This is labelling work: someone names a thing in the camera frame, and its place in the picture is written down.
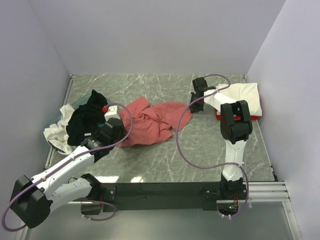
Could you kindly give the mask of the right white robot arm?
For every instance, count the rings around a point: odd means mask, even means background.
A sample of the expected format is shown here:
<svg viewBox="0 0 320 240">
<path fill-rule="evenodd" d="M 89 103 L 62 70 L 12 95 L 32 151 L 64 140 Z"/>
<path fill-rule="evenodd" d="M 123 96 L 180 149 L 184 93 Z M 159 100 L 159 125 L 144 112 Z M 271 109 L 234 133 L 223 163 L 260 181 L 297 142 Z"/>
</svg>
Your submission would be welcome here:
<svg viewBox="0 0 320 240">
<path fill-rule="evenodd" d="M 204 77 L 192 81 L 189 110 L 198 113 L 204 104 L 220 112 L 220 132 L 225 140 L 225 162 L 219 193 L 226 200 L 246 191 L 241 170 L 246 143 L 253 131 L 249 105 L 245 100 L 235 100 L 221 93 L 216 87 L 209 87 Z"/>
</svg>

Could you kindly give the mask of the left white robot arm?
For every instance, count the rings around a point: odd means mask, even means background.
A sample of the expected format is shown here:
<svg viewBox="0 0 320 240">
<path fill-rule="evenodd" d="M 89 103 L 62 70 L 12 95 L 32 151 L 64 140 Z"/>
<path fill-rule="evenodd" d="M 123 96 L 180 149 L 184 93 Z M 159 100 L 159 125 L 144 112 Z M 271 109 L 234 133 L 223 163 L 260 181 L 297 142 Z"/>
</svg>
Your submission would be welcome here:
<svg viewBox="0 0 320 240">
<path fill-rule="evenodd" d="M 57 208 L 78 199 L 100 203 L 105 195 L 101 182 L 87 173 L 69 180 L 81 169 L 105 157 L 126 136 L 121 119 L 110 118 L 87 136 L 75 150 L 54 166 L 32 178 L 16 180 L 9 208 L 32 229 Z"/>
</svg>

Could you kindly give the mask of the pink t shirt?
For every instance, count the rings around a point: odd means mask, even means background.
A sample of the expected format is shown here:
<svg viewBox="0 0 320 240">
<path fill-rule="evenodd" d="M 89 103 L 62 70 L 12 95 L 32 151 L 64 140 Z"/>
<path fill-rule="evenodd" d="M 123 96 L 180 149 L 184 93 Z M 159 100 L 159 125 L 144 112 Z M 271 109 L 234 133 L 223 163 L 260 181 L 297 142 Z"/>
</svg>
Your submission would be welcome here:
<svg viewBox="0 0 320 240">
<path fill-rule="evenodd" d="M 151 105 L 143 96 L 136 99 L 126 106 L 132 117 L 125 109 L 119 112 L 125 130 L 130 130 L 131 123 L 133 128 L 128 138 L 117 146 L 150 146 L 167 141 L 173 137 L 172 131 L 180 131 L 192 119 L 191 111 L 184 111 L 186 107 L 186 104 L 176 101 Z"/>
</svg>

